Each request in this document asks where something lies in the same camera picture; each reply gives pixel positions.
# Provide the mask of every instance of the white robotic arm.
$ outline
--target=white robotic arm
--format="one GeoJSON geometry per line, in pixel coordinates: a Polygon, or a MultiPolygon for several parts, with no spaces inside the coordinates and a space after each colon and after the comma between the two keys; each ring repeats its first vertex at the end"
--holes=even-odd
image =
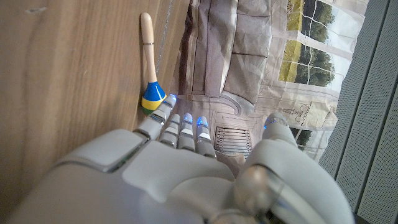
{"type": "Polygon", "coordinates": [[[65,156],[8,222],[354,223],[340,188],[297,149],[280,114],[235,180],[216,160],[206,118],[196,142],[190,114],[173,115],[161,134],[175,101],[168,96],[133,133],[111,131],[65,156]]]}

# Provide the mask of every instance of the grass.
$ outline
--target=grass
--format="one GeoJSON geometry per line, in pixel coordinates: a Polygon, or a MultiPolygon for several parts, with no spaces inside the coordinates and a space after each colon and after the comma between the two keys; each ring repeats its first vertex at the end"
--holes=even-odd
{"type": "MultiPolygon", "coordinates": [[[[304,0],[288,0],[287,3],[287,30],[298,30],[301,32],[303,25],[303,8],[304,0]]],[[[284,52],[284,62],[280,66],[279,81],[294,82],[297,75],[297,64],[301,53],[301,43],[296,40],[288,40],[286,42],[284,52]]]]}
{"type": "Polygon", "coordinates": [[[301,32],[303,25],[304,0],[288,0],[287,3],[287,30],[298,30],[301,32]]]}
{"type": "Polygon", "coordinates": [[[302,44],[296,40],[287,40],[284,52],[284,62],[282,62],[279,70],[279,81],[294,82],[296,79],[297,64],[291,62],[299,61],[301,45],[302,44]]]}

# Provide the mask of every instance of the wooden handle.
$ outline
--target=wooden handle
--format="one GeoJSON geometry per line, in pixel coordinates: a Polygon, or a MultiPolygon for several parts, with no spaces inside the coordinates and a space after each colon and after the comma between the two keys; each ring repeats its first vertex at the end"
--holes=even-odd
{"type": "Polygon", "coordinates": [[[154,56],[154,28],[152,19],[146,12],[141,14],[142,43],[144,44],[147,58],[148,82],[156,82],[155,56],[154,56]]]}

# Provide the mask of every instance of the wooden wall panel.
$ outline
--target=wooden wall panel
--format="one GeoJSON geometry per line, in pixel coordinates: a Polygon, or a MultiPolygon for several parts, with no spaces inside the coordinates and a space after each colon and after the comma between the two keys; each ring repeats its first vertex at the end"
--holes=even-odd
{"type": "Polygon", "coordinates": [[[166,93],[178,85],[171,76],[189,1],[0,2],[0,221],[57,159],[142,120],[139,15],[152,16],[158,57],[171,2],[158,74],[166,93]]]}

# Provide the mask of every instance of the gray wall panel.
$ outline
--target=gray wall panel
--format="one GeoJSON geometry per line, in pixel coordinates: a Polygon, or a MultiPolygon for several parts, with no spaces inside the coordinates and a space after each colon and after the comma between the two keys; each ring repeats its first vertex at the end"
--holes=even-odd
{"type": "Polygon", "coordinates": [[[354,212],[396,89],[397,13],[398,1],[391,1],[336,178],[354,212]]]}
{"type": "Polygon", "coordinates": [[[373,59],[388,2],[388,0],[370,0],[363,28],[358,36],[353,61],[341,87],[336,112],[338,122],[319,162],[334,178],[340,166],[351,124],[373,59]]]}

